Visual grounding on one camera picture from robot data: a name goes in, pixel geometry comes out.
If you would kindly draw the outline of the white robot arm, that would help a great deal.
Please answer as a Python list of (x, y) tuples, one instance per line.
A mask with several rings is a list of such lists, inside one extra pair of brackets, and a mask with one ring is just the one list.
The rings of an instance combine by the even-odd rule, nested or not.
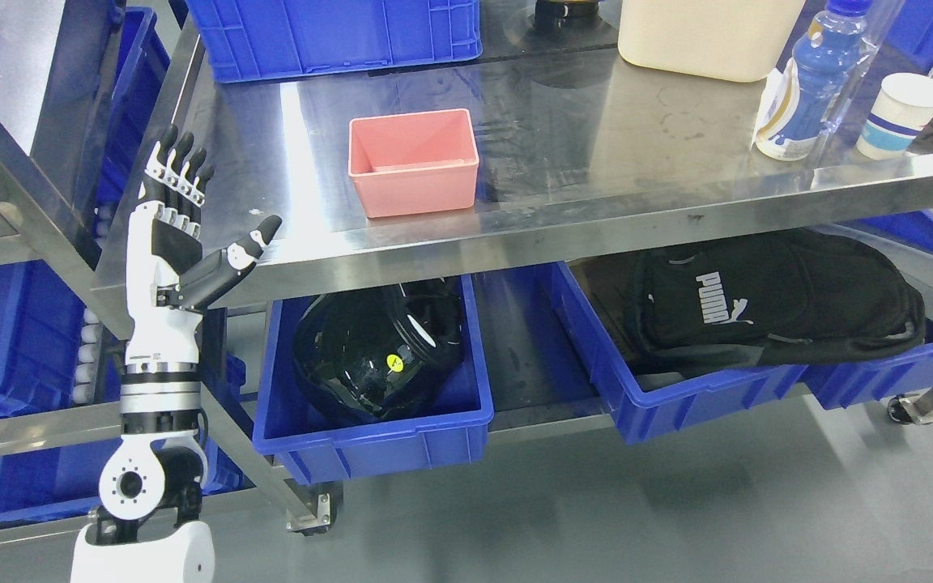
[(71, 582), (215, 579), (214, 540), (201, 517), (201, 387), (192, 360), (126, 365), (119, 446), (100, 473), (100, 505), (75, 540)]

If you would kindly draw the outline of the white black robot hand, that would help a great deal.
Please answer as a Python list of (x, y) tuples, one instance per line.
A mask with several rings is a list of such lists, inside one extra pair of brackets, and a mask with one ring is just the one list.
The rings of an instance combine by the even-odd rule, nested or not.
[(190, 132), (167, 126), (153, 141), (127, 219), (126, 306), (134, 329), (127, 372), (189, 372), (211, 304), (237, 287), (282, 225), (268, 215), (240, 239), (205, 252), (202, 210), (214, 174)]

